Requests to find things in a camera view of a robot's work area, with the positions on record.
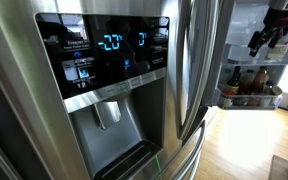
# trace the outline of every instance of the refrigerator door handle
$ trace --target refrigerator door handle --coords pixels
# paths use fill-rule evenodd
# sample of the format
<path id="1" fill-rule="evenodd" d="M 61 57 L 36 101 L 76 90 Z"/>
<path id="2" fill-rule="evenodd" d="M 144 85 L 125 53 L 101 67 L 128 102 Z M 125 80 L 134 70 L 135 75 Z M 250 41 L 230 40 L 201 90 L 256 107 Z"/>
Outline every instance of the refrigerator door handle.
<path id="1" fill-rule="evenodd" d="M 191 10 L 189 10 L 188 12 L 190 13 L 190 17 L 188 18 L 189 21 L 192 21 L 191 16 L 196 16 L 196 13 L 194 13 L 193 11 L 197 11 L 196 8 L 196 4 L 197 3 L 192 3 Z M 178 138 L 181 140 L 184 140 L 193 124 L 193 121 L 195 119 L 195 116 L 197 114 L 197 111 L 199 109 L 201 100 L 202 100 L 202 96 L 204 94 L 204 89 L 206 86 L 206 82 L 207 82 L 207 78 L 208 78 L 208 73 L 209 73 L 209 69 L 210 69 L 210 65 L 211 65 L 211 58 L 212 58 L 212 53 L 213 53 L 213 47 L 214 47 L 214 42 L 215 42 L 215 35 L 216 35 L 216 27 L 217 27 L 217 18 L 218 18 L 218 10 L 219 10 L 219 0 L 210 0 L 207 1 L 207 10 L 206 10 L 206 23 L 205 23 L 205 36 L 203 37 L 202 41 L 203 41 L 203 47 L 202 47 L 202 51 L 204 52 L 201 56 L 201 60 L 202 62 L 199 64 L 198 67 L 198 72 L 199 72 L 199 76 L 197 78 L 197 82 L 195 84 L 194 87 L 194 92 L 193 92 L 193 96 L 192 96 L 192 103 L 191 103 L 191 107 L 190 110 L 188 111 L 188 113 L 186 113 L 186 109 L 185 111 L 183 110 L 183 105 L 182 105 L 182 99 L 180 99 L 179 101 L 177 101 L 179 103 L 179 108 L 178 109 L 178 114 L 180 115 L 178 119 L 178 127 L 181 127 L 180 129 L 178 129 Z M 187 4 L 183 3 L 183 7 L 182 7 L 182 11 L 187 10 Z M 185 12 L 181 12 L 181 18 L 185 18 L 184 15 Z M 192 46 L 192 44 L 194 42 L 194 31 L 195 31 L 195 19 L 194 22 L 192 24 L 190 24 L 191 22 L 189 22 L 188 24 L 180 24 L 182 25 L 182 27 L 180 26 L 180 28 L 185 28 L 186 32 L 187 32 L 187 37 L 188 37 L 188 44 L 189 44 L 189 53 L 194 52 L 194 47 Z M 179 39 L 179 45 L 183 45 L 184 44 L 184 38 L 183 39 Z M 183 57 L 183 46 L 178 46 L 178 57 L 177 57 L 177 97 L 181 97 L 182 98 L 182 94 L 183 94 L 183 62 L 180 62 L 179 59 L 182 59 Z"/>
<path id="2" fill-rule="evenodd" d="M 198 166 L 198 160 L 199 160 L 199 155 L 202 149 L 202 145 L 204 143 L 204 139 L 205 139 L 205 135 L 206 135 L 206 131 L 205 131 L 205 127 L 206 127 L 206 123 L 205 120 L 203 120 L 202 124 L 201 124 L 201 133 L 200 133 L 200 137 L 196 143 L 196 146 L 192 152 L 192 154 L 190 155 L 190 157 L 188 158 L 188 160 L 185 162 L 185 164 L 183 165 L 183 167 L 181 168 L 181 170 L 177 173 L 177 175 L 175 176 L 174 179 L 183 179 L 183 177 L 186 175 L 186 173 L 189 171 L 189 169 L 193 166 L 192 172 L 189 176 L 189 179 L 194 179 L 196 170 L 197 170 L 197 166 Z"/>

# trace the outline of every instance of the blue digital number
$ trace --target blue digital number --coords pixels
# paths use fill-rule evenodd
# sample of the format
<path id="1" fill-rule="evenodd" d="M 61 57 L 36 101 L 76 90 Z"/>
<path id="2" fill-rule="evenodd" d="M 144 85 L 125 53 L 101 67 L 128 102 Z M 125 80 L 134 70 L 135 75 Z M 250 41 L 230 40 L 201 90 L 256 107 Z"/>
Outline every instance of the blue digital number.
<path id="1" fill-rule="evenodd" d="M 114 46 L 114 43 L 112 43 L 112 48 L 113 49 L 118 49 L 118 48 L 120 48 L 120 43 L 118 42 L 119 41 L 119 36 L 117 35 L 117 34 L 112 34 L 112 37 L 114 38 L 116 38 L 116 46 Z"/>
<path id="2" fill-rule="evenodd" d="M 139 46 L 143 46 L 143 45 L 144 45 L 144 37 L 145 37 L 145 33 L 143 33 L 143 32 L 139 32 L 138 34 L 141 36 L 141 39 L 138 40 L 138 45 L 139 45 Z"/>
<path id="3" fill-rule="evenodd" d="M 108 34 L 105 34 L 104 35 L 104 38 L 108 39 L 108 43 L 104 43 L 104 42 L 98 42 L 97 44 L 99 46 L 103 46 L 104 45 L 104 49 L 105 51 L 110 51 L 110 50 L 117 50 L 120 48 L 120 43 L 119 41 L 120 40 L 123 40 L 123 36 L 121 35 L 117 35 L 117 34 L 112 34 L 112 35 L 108 35 Z"/>

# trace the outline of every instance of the refrigerator shelf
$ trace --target refrigerator shelf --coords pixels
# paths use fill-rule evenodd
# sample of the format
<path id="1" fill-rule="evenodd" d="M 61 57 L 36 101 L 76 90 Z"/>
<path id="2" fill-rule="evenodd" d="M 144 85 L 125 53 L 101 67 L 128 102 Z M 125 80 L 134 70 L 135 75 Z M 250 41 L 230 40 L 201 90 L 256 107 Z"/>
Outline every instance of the refrigerator shelf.
<path id="1" fill-rule="evenodd" d="M 274 110 L 279 106 L 282 98 L 282 95 L 224 95 L 222 93 L 217 105 L 227 110 Z"/>
<path id="2" fill-rule="evenodd" d="M 286 53 L 283 58 L 269 59 L 268 51 L 271 49 L 267 45 L 260 48 L 255 57 L 249 55 L 250 48 L 247 45 L 225 45 L 225 54 L 227 55 L 228 64 L 244 64 L 244 65 L 286 65 L 288 64 L 288 45 L 276 45 L 276 48 L 281 50 L 286 49 Z"/>

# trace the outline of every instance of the ice dispenser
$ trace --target ice dispenser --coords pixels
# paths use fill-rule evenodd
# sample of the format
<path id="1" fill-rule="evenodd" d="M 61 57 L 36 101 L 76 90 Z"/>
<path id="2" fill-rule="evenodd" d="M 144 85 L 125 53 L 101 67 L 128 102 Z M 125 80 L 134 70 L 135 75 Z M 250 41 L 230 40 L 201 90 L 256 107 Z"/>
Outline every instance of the ice dispenser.
<path id="1" fill-rule="evenodd" d="M 36 20 L 90 176 L 130 177 L 162 150 L 169 19 Z"/>

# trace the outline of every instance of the control panel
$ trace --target control panel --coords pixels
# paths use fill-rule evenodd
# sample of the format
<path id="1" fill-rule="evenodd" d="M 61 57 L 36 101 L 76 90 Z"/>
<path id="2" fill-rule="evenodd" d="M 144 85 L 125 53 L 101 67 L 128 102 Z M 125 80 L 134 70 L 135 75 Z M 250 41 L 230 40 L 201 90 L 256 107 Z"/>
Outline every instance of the control panel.
<path id="1" fill-rule="evenodd" d="M 135 87 L 167 65 L 167 17 L 42 13 L 36 22 L 64 99 Z"/>

